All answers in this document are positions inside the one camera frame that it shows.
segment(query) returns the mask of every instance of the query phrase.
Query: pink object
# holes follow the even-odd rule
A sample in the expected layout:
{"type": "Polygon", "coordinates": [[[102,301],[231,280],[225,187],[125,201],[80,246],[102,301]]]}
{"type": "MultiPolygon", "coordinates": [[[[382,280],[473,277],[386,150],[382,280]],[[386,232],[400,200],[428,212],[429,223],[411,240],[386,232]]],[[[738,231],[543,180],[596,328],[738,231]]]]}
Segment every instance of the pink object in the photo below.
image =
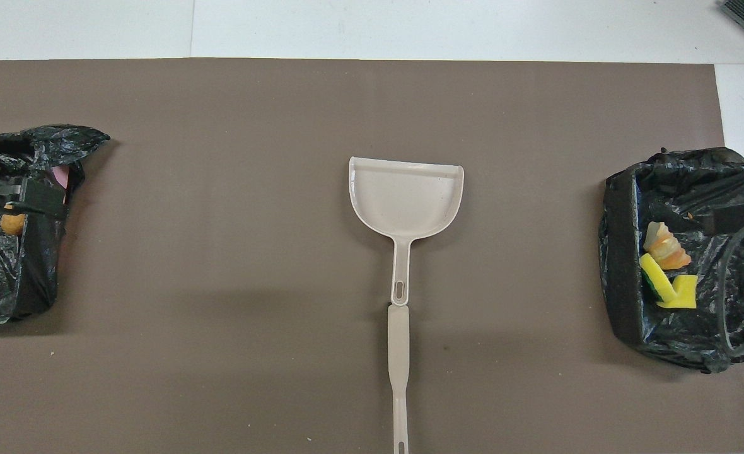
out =
{"type": "MultiPolygon", "coordinates": [[[[55,180],[58,181],[58,184],[63,186],[64,189],[67,189],[67,184],[69,184],[69,167],[67,166],[53,167],[52,174],[55,175],[55,180]]],[[[64,203],[67,203],[66,194],[64,194],[64,203]]]]}

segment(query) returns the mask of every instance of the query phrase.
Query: white table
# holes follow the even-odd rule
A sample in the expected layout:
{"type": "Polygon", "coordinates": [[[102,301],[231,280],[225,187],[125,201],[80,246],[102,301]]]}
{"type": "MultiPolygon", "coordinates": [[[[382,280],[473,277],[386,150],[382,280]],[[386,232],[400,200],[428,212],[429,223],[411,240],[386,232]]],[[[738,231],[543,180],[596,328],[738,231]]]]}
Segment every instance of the white table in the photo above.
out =
{"type": "Polygon", "coordinates": [[[0,0],[0,60],[155,57],[709,63],[744,155],[744,31],[713,0],[0,0]]]}

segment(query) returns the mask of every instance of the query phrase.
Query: black cable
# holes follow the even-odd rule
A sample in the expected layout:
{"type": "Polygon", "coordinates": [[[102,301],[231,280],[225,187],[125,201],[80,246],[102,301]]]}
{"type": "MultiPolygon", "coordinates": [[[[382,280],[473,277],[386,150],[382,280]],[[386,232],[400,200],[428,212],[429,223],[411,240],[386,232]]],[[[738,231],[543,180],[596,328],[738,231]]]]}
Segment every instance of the black cable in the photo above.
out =
{"type": "Polygon", "coordinates": [[[739,243],[744,238],[744,227],[742,227],[737,233],[728,241],[726,250],[724,250],[723,258],[720,259],[718,264],[719,281],[717,285],[717,327],[721,336],[723,336],[723,349],[729,356],[742,356],[744,354],[744,342],[739,344],[739,347],[734,348],[730,343],[730,336],[728,334],[728,322],[726,321],[726,304],[724,304],[724,297],[726,297],[726,275],[728,273],[728,262],[730,261],[733,251],[739,246],[739,243]]]}

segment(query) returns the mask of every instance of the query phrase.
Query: white object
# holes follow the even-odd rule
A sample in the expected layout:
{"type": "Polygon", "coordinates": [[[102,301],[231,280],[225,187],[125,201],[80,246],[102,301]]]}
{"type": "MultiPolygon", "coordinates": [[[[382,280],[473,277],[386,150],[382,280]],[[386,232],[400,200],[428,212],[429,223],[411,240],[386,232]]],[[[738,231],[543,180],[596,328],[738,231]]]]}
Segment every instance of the white object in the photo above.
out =
{"type": "Polygon", "coordinates": [[[409,252],[414,240],[435,235],[456,218],[464,169],[440,164],[350,158],[349,198],[358,217],[395,244],[392,305],[388,314],[394,452],[409,453],[409,252]]]}

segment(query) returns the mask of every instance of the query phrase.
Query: black plastic bag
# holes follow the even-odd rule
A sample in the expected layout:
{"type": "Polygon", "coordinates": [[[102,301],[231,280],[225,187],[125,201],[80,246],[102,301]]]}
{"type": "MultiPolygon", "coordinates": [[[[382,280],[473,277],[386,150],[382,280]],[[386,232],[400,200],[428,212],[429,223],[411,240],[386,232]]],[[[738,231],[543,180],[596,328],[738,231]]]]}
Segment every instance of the black plastic bag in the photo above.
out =
{"type": "Polygon", "coordinates": [[[654,155],[607,179],[600,225],[602,288],[613,333],[640,353],[704,373],[744,362],[724,346],[744,342],[744,238],[727,266],[727,333],[718,328],[718,262],[730,235],[707,236],[700,219],[744,204],[744,158],[715,148],[654,155]],[[698,275],[697,309],[666,310],[644,282],[638,258],[651,221],[663,221],[691,264],[667,271],[698,275]]]}
{"type": "MultiPolygon", "coordinates": [[[[79,160],[107,140],[97,129],[69,124],[0,134],[0,179],[27,177],[60,187],[52,168],[66,165],[68,204],[84,179],[79,160]]],[[[21,236],[5,235],[0,229],[0,324],[43,313],[52,306],[63,235],[64,220],[43,214],[27,215],[21,236]]]]}

